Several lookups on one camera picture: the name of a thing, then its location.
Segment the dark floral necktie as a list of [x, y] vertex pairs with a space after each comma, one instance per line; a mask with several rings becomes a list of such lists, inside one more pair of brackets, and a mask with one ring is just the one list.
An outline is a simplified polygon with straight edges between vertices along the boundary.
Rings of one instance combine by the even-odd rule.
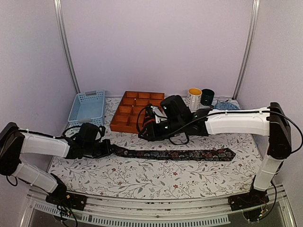
[[130, 150], [115, 146], [116, 156], [171, 161], [232, 161], [236, 154], [229, 148], [198, 150]]

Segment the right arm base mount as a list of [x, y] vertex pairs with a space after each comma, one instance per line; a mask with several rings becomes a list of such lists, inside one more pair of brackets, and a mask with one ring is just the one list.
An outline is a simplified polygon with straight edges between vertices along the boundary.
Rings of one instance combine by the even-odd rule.
[[232, 211], [251, 208], [258, 205], [265, 205], [269, 202], [267, 191], [250, 189], [247, 193], [232, 195], [228, 197], [228, 203]]

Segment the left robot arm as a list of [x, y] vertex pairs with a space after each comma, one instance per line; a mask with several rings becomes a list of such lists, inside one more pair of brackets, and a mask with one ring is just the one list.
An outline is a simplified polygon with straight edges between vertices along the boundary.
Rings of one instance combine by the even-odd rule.
[[104, 126], [83, 123], [79, 130], [68, 137], [63, 132], [55, 137], [40, 132], [20, 129], [10, 122], [0, 133], [0, 174], [13, 176], [45, 192], [60, 205], [70, 202], [66, 185], [54, 174], [44, 172], [38, 167], [22, 160], [22, 154], [50, 155], [65, 159], [83, 157], [101, 158], [113, 154], [110, 141], [103, 139]]

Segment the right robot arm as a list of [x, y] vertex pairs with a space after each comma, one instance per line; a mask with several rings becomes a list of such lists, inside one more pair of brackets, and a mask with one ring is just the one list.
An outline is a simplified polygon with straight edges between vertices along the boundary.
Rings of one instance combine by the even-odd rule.
[[279, 103], [252, 110], [198, 109], [190, 111], [179, 95], [165, 98], [159, 107], [151, 104], [142, 109], [150, 118], [136, 124], [138, 137], [147, 141], [162, 141], [183, 133], [189, 136], [209, 136], [222, 133], [255, 134], [268, 137], [267, 154], [256, 174], [252, 190], [245, 195], [248, 206], [263, 199], [283, 161], [298, 151], [292, 149], [291, 125]]

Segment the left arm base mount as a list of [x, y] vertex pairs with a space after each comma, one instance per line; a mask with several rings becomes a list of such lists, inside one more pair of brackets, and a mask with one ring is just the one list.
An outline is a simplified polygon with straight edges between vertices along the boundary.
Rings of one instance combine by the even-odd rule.
[[55, 205], [64, 205], [67, 208], [84, 211], [87, 196], [67, 192], [67, 187], [56, 175], [51, 175], [55, 178], [58, 185], [52, 193], [48, 193], [45, 201]]

